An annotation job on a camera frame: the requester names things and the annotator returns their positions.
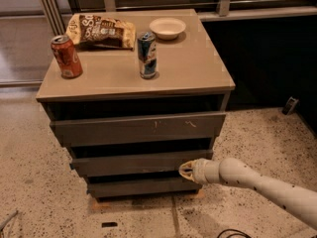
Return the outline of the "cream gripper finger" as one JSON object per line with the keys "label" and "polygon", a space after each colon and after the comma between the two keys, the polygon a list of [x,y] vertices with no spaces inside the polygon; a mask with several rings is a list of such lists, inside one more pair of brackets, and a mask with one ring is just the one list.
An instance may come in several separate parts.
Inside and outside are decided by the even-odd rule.
{"label": "cream gripper finger", "polygon": [[194,165],[193,161],[188,161],[188,162],[186,162],[184,164],[181,164],[179,168],[181,170],[191,170],[193,165]]}
{"label": "cream gripper finger", "polygon": [[180,173],[180,175],[181,175],[183,178],[194,182],[194,178],[193,178],[193,175],[192,175],[192,174],[183,174],[183,173]]}

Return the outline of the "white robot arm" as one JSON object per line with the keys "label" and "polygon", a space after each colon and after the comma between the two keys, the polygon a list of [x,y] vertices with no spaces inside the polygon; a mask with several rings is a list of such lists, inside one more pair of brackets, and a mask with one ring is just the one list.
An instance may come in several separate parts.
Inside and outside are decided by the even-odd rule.
{"label": "white robot arm", "polygon": [[264,176],[235,158],[220,162],[197,159],[182,164],[178,171],[185,179],[202,185],[219,183],[251,189],[311,228],[317,229],[316,191]]}

